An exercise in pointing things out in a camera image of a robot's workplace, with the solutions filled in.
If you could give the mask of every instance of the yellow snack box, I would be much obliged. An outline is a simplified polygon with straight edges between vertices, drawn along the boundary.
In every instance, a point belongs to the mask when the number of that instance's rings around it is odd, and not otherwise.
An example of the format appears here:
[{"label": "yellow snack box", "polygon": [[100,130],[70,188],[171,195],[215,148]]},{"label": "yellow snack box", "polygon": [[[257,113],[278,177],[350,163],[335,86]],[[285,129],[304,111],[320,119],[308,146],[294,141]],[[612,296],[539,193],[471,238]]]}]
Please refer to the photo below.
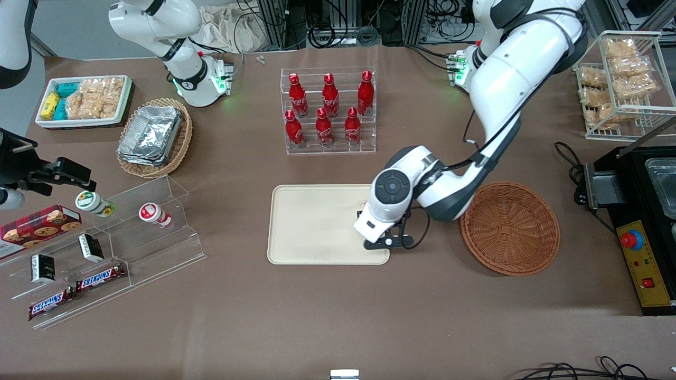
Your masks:
[{"label": "yellow snack box", "polygon": [[56,95],[55,92],[52,92],[47,96],[45,104],[40,110],[40,117],[44,120],[51,120],[54,117],[54,111],[56,111],[56,106],[59,104],[59,95]]}]

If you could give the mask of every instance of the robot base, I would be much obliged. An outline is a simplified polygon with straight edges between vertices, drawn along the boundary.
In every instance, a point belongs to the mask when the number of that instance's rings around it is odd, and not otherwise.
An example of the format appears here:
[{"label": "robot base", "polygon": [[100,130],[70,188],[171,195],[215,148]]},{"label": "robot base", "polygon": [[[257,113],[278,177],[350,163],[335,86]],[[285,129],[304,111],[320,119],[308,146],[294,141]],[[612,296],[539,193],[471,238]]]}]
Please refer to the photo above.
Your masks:
[{"label": "robot base", "polygon": [[219,97],[230,93],[230,81],[226,79],[226,76],[232,74],[226,73],[223,61],[215,60],[208,55],[203,56],[202,59],[207,64],[207,75],[197,84],[194,90],[182,89],[174,80],[178,94],[193,107],[206,107],[218,100]]}]

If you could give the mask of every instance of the cookie box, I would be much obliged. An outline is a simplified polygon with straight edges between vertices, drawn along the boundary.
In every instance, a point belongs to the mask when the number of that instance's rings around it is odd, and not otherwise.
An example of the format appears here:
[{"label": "cookie box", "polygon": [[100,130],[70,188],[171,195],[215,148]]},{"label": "cookie box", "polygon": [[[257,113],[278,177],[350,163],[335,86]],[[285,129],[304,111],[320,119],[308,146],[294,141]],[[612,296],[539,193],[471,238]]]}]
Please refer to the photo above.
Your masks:
[{"label": "cookie box", "polygon": [[82,225],[80,214],[54,205],[0,227],[0,260]]}]

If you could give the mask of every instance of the beige tray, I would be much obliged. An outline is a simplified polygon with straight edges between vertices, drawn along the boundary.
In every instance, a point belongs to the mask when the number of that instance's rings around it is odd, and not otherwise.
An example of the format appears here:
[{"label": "beige tray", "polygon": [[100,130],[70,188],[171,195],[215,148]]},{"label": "beige tray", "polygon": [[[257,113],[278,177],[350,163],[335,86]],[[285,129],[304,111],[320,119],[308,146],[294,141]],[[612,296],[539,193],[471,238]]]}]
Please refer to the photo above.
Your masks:
[{"label": "beige tray", "polygon": [[352,226],[370,185],[279,185],[272,192],[268,260],[278,265],[381,265]]}]

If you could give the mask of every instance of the snickers logo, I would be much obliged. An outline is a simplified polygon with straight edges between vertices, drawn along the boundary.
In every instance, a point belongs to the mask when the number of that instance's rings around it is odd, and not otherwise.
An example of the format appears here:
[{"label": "snickers logo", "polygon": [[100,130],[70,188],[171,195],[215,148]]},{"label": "snickers logo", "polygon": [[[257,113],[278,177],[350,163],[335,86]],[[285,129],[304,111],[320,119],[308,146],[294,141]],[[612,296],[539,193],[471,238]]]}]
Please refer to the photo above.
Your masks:
[{"label": "snickers logo", "polygon": [[55,295],[51,296],[50,298],[47,298],[46,300],[44,300],[44,301],[42,301],[38,304],[33,305],[31,312],[33,314],[36,314],[37,312],[40,312],[40,311],[42,311],[42,310],[44,310],[44,309],[46,309],[50,306],[58,304],[63,299],[64,299],[64,293],[62,291],[61,293],[55,294]]}]

